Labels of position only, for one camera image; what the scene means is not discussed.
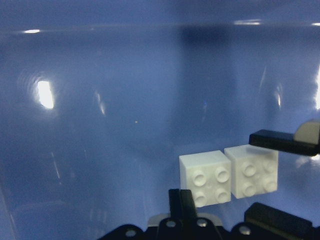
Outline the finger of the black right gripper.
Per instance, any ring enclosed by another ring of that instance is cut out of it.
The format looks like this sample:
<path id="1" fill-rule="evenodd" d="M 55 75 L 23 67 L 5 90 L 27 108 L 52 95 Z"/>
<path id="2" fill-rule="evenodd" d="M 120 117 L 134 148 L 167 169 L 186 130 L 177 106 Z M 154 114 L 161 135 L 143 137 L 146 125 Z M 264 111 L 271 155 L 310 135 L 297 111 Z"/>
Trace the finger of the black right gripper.
<path id="1" fill-rule="evenodd" d="M 313 157 L 320 153 L 320 121 L 312 119 L 304 122 L 295 133 L 261 129 L 250 134 L 248 143 L 255 147 Z"/>
<path id="2" fill-rule="evenodd" d="M 254 240 L 318 240 L 320 228 L 309 220 L 255 202 L 244 213 Z"/>

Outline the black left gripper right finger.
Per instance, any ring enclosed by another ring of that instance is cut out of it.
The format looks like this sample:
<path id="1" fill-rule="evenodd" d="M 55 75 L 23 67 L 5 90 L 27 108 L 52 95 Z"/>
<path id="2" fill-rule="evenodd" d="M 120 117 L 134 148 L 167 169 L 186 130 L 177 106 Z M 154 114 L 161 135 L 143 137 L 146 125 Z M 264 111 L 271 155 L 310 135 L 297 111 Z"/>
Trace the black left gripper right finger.
<path id="1" fill-rule="evenodd" d="M 189 189 L 181 189 L 180 199 L 183 219 L 192 222 L 198 217 L 192 191 Z"/>

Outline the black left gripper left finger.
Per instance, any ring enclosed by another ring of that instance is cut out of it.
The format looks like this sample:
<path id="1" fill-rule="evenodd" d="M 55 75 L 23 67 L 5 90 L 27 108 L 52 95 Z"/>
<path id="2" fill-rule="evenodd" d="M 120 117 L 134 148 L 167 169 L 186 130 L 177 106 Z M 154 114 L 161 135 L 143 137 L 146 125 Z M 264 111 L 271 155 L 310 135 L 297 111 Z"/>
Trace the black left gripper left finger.
<path id="1" fill-rule="evenodd" d="M 179 189 L 168 191 L 170 216 L 174 219 L 181 218 L 181 196 Z"/>

